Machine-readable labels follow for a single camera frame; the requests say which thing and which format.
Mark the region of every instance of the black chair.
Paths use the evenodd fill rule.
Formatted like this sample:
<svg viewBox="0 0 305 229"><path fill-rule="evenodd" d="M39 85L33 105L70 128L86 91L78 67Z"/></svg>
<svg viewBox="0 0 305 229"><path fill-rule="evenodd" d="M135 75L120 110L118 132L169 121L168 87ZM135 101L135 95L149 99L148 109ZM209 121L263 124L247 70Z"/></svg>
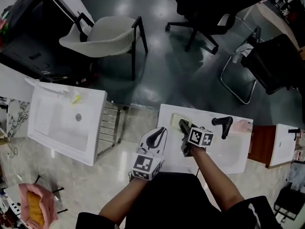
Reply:
<svg viewBox="0 0 305 229"><path fill-rule="evenodd" d="M292 183L284 187L274 203L275 216L281 214L284 218L295 220L305 204L305 194L291 189Z"/></svg>
<svg viewBox="0 0 305 229"><path fill-rule="evenodd" d="M303 60L287 35L281 34L269 41L260 43L260 27L241 44L248 43L254 48L247 57L242 57L241 64L254 75L256 80L253 82L247 101L239 97L230 89L223 80L224 71L235 54L232 53L220 74L220 82L243 104L248 104L252 93L258 82L266 89L267 94L273 94L283 87L287 89L297 88L303 95L305 67Z"/></svg>
<svg viewBox="0 0 305 229"><path fill-rule="evenodd" d="M213 54L218 51L217 42L211 35L226 34L233 27L237 12L260 2L261 0L176 0L177 13L184 15L186 22L169 22L171 25L193 28L193 32L185 51L189 51L197 31L202 33L214 45Z"/></svg>

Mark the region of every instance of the gray floor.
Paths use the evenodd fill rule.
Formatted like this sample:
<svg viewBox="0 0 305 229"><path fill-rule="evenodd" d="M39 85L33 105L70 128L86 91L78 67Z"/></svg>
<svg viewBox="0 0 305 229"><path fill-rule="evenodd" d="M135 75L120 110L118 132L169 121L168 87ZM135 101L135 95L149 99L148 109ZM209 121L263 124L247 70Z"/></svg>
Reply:
<svg viewBox="0 0 305 229"><path fill-rule="evenodd" d="M100 77L91 88L102 89L108 99L121 104L138 104L159 109L160 104L173 104L254 119L256 125L282 123L303 127L301 97L298 92L282 89L267 95L258 84L249 105L235 99L219 82L219 73L228 56L251 31L236 20L226 35L215 35L219 43L216 55L206 47L212 45L202 35L196 36L190 52L184 47L192 30L172 26L169 21L183 21L176 13L175 0L82 0L95 20L104 16L125 15L144 23L149 52L144 53L141 40L137 43L136 80L131 81L131 56L123 54L100 59ZM242 17L246 11L238 14ZM252 10L246 24L262 27L262 39L280 34L258 10ZM252 75L240 64L230 65L225 80L246 96Z"/></svg>

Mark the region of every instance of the yellow sponge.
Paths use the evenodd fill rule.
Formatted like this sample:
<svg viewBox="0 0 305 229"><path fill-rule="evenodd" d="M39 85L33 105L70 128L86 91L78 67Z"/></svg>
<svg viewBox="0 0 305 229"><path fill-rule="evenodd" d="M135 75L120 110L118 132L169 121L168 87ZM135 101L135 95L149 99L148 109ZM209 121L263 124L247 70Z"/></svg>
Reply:
<svg viewBox="0 0 305 229"><path fill-rule="evenodd" d="M37 222L38 224L43 226L44 225L44 219L43 219L42 211L41 211L40 206L39 206L39 202L40 202L41 198L38 195L36 195L35 193L32 193L32 192L28 192L27 196L28 196L28 202L29 202L29 205L30 205L30 209L29 209L30 219L34 220L35 222Z"/></svg>

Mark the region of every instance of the chair base wheel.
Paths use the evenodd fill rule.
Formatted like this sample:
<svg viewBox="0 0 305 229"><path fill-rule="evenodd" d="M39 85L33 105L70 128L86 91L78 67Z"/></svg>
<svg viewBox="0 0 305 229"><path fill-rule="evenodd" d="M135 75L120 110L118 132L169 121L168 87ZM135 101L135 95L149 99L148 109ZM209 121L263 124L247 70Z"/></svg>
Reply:
<svg viewBox="0 0 305 229"><path fill-rule="evenodd" d="M217 54L217 52L218 52L218 47L214 47L212 50L212 54Z"/></svg>

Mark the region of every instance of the white chair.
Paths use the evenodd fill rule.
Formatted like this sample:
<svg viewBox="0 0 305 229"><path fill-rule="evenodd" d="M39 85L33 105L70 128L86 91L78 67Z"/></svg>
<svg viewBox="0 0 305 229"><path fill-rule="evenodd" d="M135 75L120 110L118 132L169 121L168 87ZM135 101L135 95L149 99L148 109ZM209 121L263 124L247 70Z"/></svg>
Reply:
<svg viewBox="0 0 305 229"><path fill-rule="evenodd" d="M88 36L81 29L81 19L92 27ZM92 58L131 53L132 80L134 81L135 45L140 37L142 37L147 53L148 48L141 16L136 20L123 16L104 17L94 24L84 13L81 13L72 25L69 34L60 38L59 43L63 47Z"/></svg>

